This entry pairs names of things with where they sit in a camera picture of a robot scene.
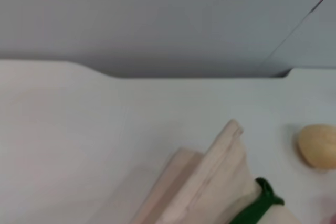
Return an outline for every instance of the wooden block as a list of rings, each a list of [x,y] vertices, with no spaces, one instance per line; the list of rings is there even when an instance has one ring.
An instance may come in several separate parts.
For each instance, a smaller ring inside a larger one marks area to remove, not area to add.
[[[231,120],[203,159],[198,154],[190,166],[193,152],[177,153],[132,224],[229,223],[261,192],[246,164],[242,132]],[[274,223],[300,222],[285,207],[272,206],[260,224]]]
[[[131,224],[154,224],[201,162],[202,157],[203,154],[199,152],[179,149]]]
[[[240,141],[243,129],[231,120],[155,224],[227,224],[260,195]],[[284,207],[274,206],[263,224],[298,224]]]

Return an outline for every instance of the small wooden plank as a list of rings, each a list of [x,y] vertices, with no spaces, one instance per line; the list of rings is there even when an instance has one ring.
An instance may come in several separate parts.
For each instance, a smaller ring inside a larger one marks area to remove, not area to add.
[[[239,143],[237,139],[242,133],[243,129],[235,120],[231,120],[227,123],[205,154],[197,170],[174,197],[156,224],[176,224],[186,218],[188,213],[202,197],[209,183],[216,176],[218,169],[227,158],[228,153],[232,151],[235,144]],[[227,165],[240,160],[242,155],[245,156],[244,150],[237,153],[237,155],[233,155],[232,160],[229,160],[230,162],[227,163]],[[223,190],[223,186],[220,185],[218,189]]]
[[[179,149],[131,224],[154,224],[201,162],[202,157],[203,154],[199,152]]]

